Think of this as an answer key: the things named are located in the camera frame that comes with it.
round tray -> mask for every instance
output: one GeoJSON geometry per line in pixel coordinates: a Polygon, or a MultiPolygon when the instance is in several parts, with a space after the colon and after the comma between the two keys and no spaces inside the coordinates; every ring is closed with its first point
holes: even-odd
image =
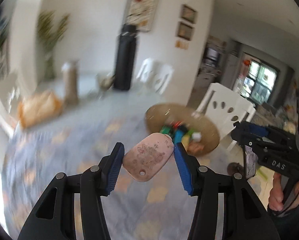
{"type": "Polygon", "coordinates": [[[202,134],[201,143],[205,148],[199,156],[213,151],[219,145],[219,132],[211,120],[194,109],[178,104],[159,104],[147,110],[145,114],[146,125],[151,133],[160,132],[169,118],[174,121],[182,121],[186,125],[202,134]]]}

pink tag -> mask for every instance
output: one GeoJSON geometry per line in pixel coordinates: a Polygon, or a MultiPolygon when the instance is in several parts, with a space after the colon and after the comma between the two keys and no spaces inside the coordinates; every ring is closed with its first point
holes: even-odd
{"type": "Polygon", "coordinates": [[[174,152],[170,136],[153,133],[134,146],[123,158],[123,166],[133,179],[146,182],[167,163],[174,152]]]}

black cylinder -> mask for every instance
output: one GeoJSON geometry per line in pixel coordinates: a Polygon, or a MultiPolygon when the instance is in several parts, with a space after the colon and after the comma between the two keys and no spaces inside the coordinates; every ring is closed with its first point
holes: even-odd
{"type": "Polygon", "coordinates": [[[137,47],[135,25],[124,25],[119,36],[119,48],[115,68],[114,89],[127,91],[131,88],[134,59],[137,47]]]}

ceiling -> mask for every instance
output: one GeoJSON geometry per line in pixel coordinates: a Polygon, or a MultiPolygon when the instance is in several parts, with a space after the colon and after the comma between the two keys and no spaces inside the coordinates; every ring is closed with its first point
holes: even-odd
{"type": "Polygon", "coordinates": [[[299,38],[299,7],[294,0],[216,0],[215,10],[263,21],[299,38]]]}

white chair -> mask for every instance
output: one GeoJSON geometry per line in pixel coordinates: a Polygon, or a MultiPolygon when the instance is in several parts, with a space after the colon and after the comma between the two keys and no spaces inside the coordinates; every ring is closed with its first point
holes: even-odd
{"type": "Polygon", "coordinates": [[[174,69],[171,65],[163,64],[160,66],[153,78],[153,87],[156,93],[162,95],[165,92],[173,74],[174,69]]]}
{"type": "Polygon", "coordinates": [[[155,67],[158,65],[158,62],[153,60],[152,58],[148,58],[143,61],[140,71],[136,76],[136,80],[143,84],[148,84],[151,82],[155,67]]]}
{"type": "MultiPolygon", "coordinates": [[[[219,130],[221,140],[234,129],[235,122],[250,122],[256,112],[253,103],[219,83],[209,86],[196,111],[211,119],[219,130]]],[[[227,149],[231,150],[236,143],[233,140],[227,149]]]]}
{"type": "Polygon", "coordinates": [[[163,94],[173,76],[174,69],[168,64],[148,58],[143,61],[136,80],[156,93],[163,94]]]}

